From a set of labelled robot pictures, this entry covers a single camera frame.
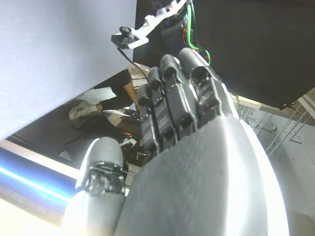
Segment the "green wire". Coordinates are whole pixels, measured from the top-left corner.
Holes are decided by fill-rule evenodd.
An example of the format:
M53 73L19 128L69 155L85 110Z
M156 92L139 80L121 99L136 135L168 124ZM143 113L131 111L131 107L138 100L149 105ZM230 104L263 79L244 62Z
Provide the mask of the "green wire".
M188 20L187 20L187 45L195 50L201 50L200 48L194 46L191 41L190 41L190 36L191 36L191 6L190 4L187 5L187 15L188 15ZM205 50L207 56L209 57L209 62L208 65L210 65L211 62L211 57L210 57L210 53Z

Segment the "bright light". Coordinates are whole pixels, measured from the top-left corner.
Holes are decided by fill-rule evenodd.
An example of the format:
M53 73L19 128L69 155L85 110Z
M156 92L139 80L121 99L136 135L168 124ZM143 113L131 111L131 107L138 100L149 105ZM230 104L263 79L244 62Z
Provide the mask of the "bright light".
M8 170L2 168L2 167L0 167L0 173L3 173L3 174L5 174L5 175L7 175L7 176L17 180L17 181L20 181L20 182L22 182L24 184L27 184L27 185L29 185L29 186L31 186L31 187L33 187L33 188L35 188L35 189L37 189L37 190L39 190L41 192L47 193L47 194L49 194L49 195L51 195L51 196L53 196L55 198L58 198L58 199L60 199L60 200L62 200L64 202L69 202L70 201L70 198L67 198L67 197L65 197L65 196L63 196L63 195L61 195L59 193L56 193L56 192L54 192L52 190L49 190L49 189L47 189L45 187L42 187L42 186L40 186L37 183L33 183L30 180L25 179L25 178L15 174L15 173L11 172L11 171L8 171Z

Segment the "person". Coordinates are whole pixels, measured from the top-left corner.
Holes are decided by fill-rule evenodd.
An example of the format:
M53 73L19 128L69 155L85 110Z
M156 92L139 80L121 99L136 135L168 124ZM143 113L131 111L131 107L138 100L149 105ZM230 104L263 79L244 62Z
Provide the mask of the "person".
M142 67L142 70L144 70L146 74L149 73L148 69ZM135 104L136 109L139 111L140 107L132 82L132 78L137 76L138 71L139 70L132 65L128 69L119 72L95 86L94 89L110 87L116 97L101 101L96 105L82 101L78 106L73 107L69 111L69 119L74 120L96 111L118 110L130 106L132 103Z

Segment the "white sneaker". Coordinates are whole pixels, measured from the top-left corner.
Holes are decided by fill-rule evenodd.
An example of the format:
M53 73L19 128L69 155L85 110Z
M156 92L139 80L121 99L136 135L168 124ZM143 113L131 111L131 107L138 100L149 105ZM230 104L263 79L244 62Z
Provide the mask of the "white sneaker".
M78 106L72 108L69 111L69 119L77 119L96 111L96 105L87 103L86 101L82 101Z

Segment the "blue light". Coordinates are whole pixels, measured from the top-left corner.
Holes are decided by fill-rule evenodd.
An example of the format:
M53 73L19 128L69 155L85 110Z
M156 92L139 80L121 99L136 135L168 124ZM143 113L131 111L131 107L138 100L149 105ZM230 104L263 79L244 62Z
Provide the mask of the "blue light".
M27 180L27 179L25 179L25 178L15 174L15 173L13 173L11 171L8 171L8 170L6 170L6 169L4 169L2 167L0 167L0 172L5 174L5 175L7 175L7 176L9 176L9 177L11 177L11 178L13 178L13 179L15 179L15 180L17 180L17 181L20 181L20 182L22 182L24 184L27 184L27 185L29 185L29 186L31 186L31 187L33 187L33 188L35 188L35 189L37 189L37 190L39 190L41 192L47 193L47 194L49 194L49 195L51 195L51 196L53 196L55 198L58 198L58 199L66 202L66 203L70 201L70 198L67 198L67 197L65 197L65 196L63 196L63 195L61 195L59 193L56 193L56 192L54 192L52 190L49 190L49 189L47 189L45 187L42 187L42 186L40 186L37 183L33 183L33 182L31 182L31 181L29 181L29 180Z

